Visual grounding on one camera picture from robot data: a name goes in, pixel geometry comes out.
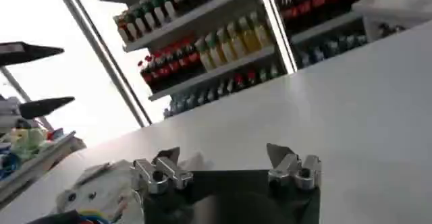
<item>beverage cooler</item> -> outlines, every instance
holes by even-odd
[[[72,0],[64,1],[74,14]],[[87,28],[96,29],[80,0],[73,1],[90,20]],[[358,0],[99,1],[123,3],[105,17],[115,24],[121,41],[114,45],[124,54],[114,58],[102,46],[126,86],[128,75],[115,61],[148,49],[133,61],[146,98],[128,88],[149,123],[155,122],[146,114],[152,102],[165,99],[159,111],[166,119],[368,42],[361,15],[351,11]]]

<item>counter top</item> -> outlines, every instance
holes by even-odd
[[[76,152],[0,212],[47,214],[91,165],[181,146],[213,169],[268,169],[265,145],[323,162],[323,223],[432,223],[432,22]]]

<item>metal bracket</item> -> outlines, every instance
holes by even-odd
[[[269,182],[276,181],[282,186],[288,184],[290,175],[298,170],[300,163],[297,154],[287,154],[276,168],[269,170]]]
[[[302,169],[297,170],[294,181],[301,190],[313,190],[321,183],[321,162],[315,155],[308,155]]]
[[[150,194],[161,194],[168,189],[168,177],[156,170],[146,159],[135,160],[132,170],[132,187],[135,190],[140,190],[142,181],[147,185]]]
[[[174,181],[175,187],[183,190],[194,179],[194,174],[189,171],[180,169],[173,161],[167,157],[159,157],[156,159],[156,168]]]

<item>display rack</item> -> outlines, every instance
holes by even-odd
[[[260,51],[257,51],[255,53],[252,53],[244,58],[241,58],[237,61],[228,63],[224,66],[218,67],[216,69],[213,69],[205,74],[202,74],[200,76],[196,76],[194,78],[191,78],[189,80],[186,80],[185,82],[182,82],[180,84],[177,84],[171,88],[168,88],[166,90],[162,90],[158,93],[155,93],[151,95],[148,99],[150,101],[155,101],[157,99],[160,99],[164,96],[177,94],[183,90],[187,90],[192,87],[196,87],[199,84],[202,84],[204,82],[208,82],[210,80],[214,80],[215,78],[218,78],[219,76],[222,76],[228,72],[234,71],[235,69],[238,69],[240,67],[243,67],[245,65],[254,63],[257,60],[265,59],[270,56],[272,56],[275,53],[275,47],[265,47],[264,49],[261,49]]]

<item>yellow bottle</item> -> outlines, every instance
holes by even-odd
[[[205,44],[204,38],[200,38],[195,42],[196,50],[200,54],[200,60],[206,71],[210,71],[216,68],[213,59],[210,56],[210,52]]]
[[[258,20],[258,14],[254,11],[249,15],[252,23],[254,24],[254,31],[258,38],[261,48],[268,47],[271,45],[271,39],[266,27]]]
[[[225,58],[227,59],[227,62],[229,63],[237,60],[236,52],[232,48],[225,28],[218,29],[217,37],[219,38],[219,41],[221,43],[221,49],[223,51],[223,55],[225,55]]]
[[[227,63],[227,60],[223,55],[219,43],[217,42],[216,34],[210,33],[209,35],[207,35],[207,37],[205,37],[205,41],[210,48],[210,56],[213,59],[216,67],[225,65]]]
[[[242,36],[246,47],[249,52],[253,53],[261,49],[255,32],[250,28],[248,20],[246,17],[241,17],[239,19],[240,27],[242,28]]]
[[[236,52],[237,58],[241,59],[246,56],[249,52],[244,44],[244,41],[240,35],[237,33],[237,27],[234,22],[231,22],[227,26],[229,37],[231,38],[231,45]]]

